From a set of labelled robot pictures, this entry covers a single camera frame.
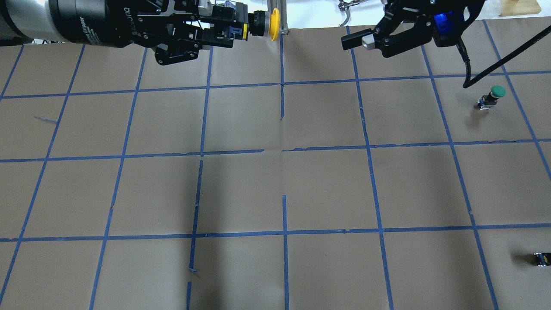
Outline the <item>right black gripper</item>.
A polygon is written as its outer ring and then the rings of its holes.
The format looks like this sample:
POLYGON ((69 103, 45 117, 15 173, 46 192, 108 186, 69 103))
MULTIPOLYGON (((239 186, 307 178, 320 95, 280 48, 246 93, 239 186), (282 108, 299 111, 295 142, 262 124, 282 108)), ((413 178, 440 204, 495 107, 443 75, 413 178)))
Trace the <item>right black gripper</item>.
POLYGON ((341 37, 342 50, 363 47, 390 58, 426 43, 451 47, 480 15, 483 0, 384 0, 374 29, 341 37))

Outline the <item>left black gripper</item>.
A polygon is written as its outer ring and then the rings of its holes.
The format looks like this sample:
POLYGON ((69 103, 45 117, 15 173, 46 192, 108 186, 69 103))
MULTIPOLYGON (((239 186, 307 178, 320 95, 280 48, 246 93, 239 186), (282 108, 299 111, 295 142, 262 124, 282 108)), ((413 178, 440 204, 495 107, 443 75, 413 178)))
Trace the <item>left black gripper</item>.
POLYGON ((246 40, 248 6, 196 0, 49 0, 53 23, 71 43, 154 51, 160 65, 197 59, 201 49, 232 48, 246 40), (221 28, 195 26, 194 21, 221 28))

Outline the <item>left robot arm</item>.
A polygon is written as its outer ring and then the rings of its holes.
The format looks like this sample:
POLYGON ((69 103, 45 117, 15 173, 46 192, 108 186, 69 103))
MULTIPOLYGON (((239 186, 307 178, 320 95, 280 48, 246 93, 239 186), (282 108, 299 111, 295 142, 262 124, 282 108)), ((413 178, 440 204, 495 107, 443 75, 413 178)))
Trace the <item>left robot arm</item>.
POLYGON ((53 40, 150 48, 160 65, 197 59, 210 47, 232 48, 253 29, 247 6, 210 0, 3 0, 1 39, 53 40))

